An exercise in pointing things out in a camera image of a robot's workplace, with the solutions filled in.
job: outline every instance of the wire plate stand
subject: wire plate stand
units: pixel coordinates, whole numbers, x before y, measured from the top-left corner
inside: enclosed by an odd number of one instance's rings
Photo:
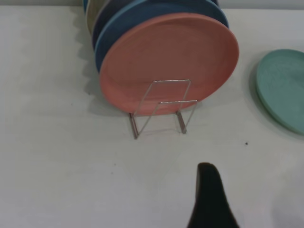
[[[155,84],[160,84],[160,83],[188,83],[188,86],[187,86],[187,89],[186,89],[186,92],[184,94],[184,97],[181,101],[165,101],[165,102],[159,102],[154,111],[152,112],[151,115],[148,116],[148,119],[146,120],[146,122],[144,123],[143,127],[138,131],[138,128],[137,128],[137,124],[136,124],[136,120],[135,118],[138,116],[138,112],[142,106],[142,104],[144,103],[146,97],[148,96],[149,92],[151,91],[153,85]],[[196,106],[198,104],[198,101],[197,100],[185,100],[186,97],[187,97],[187,94],[189,92],[189,89],[190,89],[190,86],[191,86],[191,80],[189,79],[182,79],[182,80],[158,80],[158,81],[153,81],[149,88],[147,89],[146,93],[144,94],[144,96],[142,97],[136,111],[134,113],[129,113],[129,118],[130,118],[130,122],[131,122],[131,127],[132,127],[132,131],[133,131],[133,134],[134,134],[134,138],[135,139],[138,139],[138,137],[141,135],[141,133],[144,131],[145,127],[147,126],[147,124],[149,123],[149,121],[151,120],[152,116],[155,115],[155,113],[157,112],[158,108],[160,107],[160,105],[172,105],[172,104],[180,104],[180,108],[178,109],[177,112],[175,112],[175,114],[177,115],[177,118],[179,120],[179,123],[180,123],[180,128],[181,128],[181,132],[183,134],[186,134],[187,133],[187,126],[194,114],[194,111],[196,109]],[[188,121],[185,123],[184,122],[184,119],[181,115],[181,109],[182,109],[182,106],[184,103],[195,103],[192,111],[191,111],[191,114],[190,114],[190,117],[188,119]]]

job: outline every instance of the mint green plate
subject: mint green plate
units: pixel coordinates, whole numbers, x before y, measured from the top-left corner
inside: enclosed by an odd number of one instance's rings
[[[304,53],[282,49],[259,63],[257,93],[268,112],[283,126],[304,134]]]

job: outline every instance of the white table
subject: white table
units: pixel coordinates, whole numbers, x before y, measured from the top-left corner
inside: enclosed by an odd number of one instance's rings
[[[218,167],[242,228],[304,227],[304,137],[248,85],[267,52],[304,51],[304,11],[224,11],[240,46],[233,76],[187,135],[158,116],[136,141],[99,91],[83,9],[1,6],[0,227],[185,228],[200,162]]]

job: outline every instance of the stack of plates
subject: stack of plates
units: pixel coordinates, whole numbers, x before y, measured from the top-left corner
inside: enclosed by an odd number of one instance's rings
[[[238,43],[217,1],[84,1],[100,87],[106,99],[134,113],[154,80],[190,79],[187,100],[218,90],[237,64]],[[156,85],[138,114],[183,99],[187,85]],[[180,107],[163,105],[157,114]]]

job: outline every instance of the pink plate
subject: pink plate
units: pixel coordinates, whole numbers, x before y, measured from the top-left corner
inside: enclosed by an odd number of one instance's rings
[[[193,13],[160,16],[117,40],[103,61],[100,86],[110,103],[128,113],[136,111],[154,80],[190,79],[186,99],[201,101],[227,81],[238,55],[236,38],[217,20]],[[138,114],[152,114],[159,102],[182,100],[186,88],[187,83],[155,84]],[[179,107],[160,105],[156,114]]]

